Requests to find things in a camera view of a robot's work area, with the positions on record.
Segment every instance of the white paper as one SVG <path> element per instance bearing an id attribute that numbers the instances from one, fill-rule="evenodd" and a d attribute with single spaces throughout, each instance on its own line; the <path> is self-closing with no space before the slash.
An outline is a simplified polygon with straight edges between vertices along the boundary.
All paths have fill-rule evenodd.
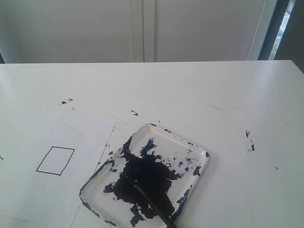
<path id="1" fill-rule="evenodd" d="M 114 124 L 73 112 L 49 116 L 1 167 L 0 215 L 69 228 Z"/>

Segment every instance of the clear plastic tray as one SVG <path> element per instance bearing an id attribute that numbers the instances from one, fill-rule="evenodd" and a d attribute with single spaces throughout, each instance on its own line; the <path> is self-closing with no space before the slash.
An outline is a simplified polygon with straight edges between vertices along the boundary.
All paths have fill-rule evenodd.
<path id="1" fill-rule="evenodd" d="M 150 205 L 145 208 L 146 205 L 126 200 L 129 190 L 124 189 L 124 186 L 121 189 L 123 181 L 121 178 L 127 172 L 125 167 L 129 164 L 128 162 L 131 162 L 130 156 L 140 162 L 148 157 L 155 160 L 154 162 L 160 168 L 149 173 L 149 178 L 153 178 L 153 175 L 158 172 L 160 175 L 169 174 L 164 180 L 166 184 L 170 182 L 169 189 L 165 189 L 165 199 L 158 197 L 155 200 L 162 203 L 169 199 L 174 207 L 170 217 L 175 220 L 203 172 L 209 153 L 201 146 L 182 139 L 167 129 L 147 124 L 133 134 L 80 190 L 79 196 L 83 205 L 104 219 L 111 227 L 167 227 L 159 216 L 145 213 L 153 212 Z M 122 190 L 121 193 L 117 192 L 118 187 Z"/>

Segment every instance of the white table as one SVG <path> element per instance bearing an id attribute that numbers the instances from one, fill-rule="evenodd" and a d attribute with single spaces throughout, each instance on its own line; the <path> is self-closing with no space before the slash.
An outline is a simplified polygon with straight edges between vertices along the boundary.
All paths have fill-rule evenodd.
<path id="1" fill-rule="evenodd" d="M 0 65 L 0 166 L 68 97 L 117 120 L 102 161 L 159 121 L 209 150 L 178 227 L 303 227 L 304 75 L 291 61 Z M 35 225 L 0 216 L 2 228 Z M 82 227 L 107 225 L 81 206 Z"/>

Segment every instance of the drawn rectangle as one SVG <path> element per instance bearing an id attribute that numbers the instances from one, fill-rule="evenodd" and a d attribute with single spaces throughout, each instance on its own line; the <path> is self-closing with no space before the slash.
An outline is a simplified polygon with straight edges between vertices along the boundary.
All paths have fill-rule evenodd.
<path id="1" fill-rule="evenodd" d="M 72 158 L 75 149 L 52 146 L 36 169 L 37 172 L 60 176 Z"/>

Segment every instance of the white wall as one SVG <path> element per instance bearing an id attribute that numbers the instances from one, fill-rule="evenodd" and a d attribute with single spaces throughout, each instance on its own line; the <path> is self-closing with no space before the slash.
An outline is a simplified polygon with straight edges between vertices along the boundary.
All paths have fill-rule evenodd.
<path id="1" fill-rule="evenodd" d="M 257 59 L 275 5 L 276 0 L 156 0 L 155 61 L 247 60 L 252 45 L 250 59 Z"/>
<path id="2" fill-rule="evenodd" d="M 6 63 L 142 60 L 133 53 L 130 0 L 0 0 L 0 15 Z"/>

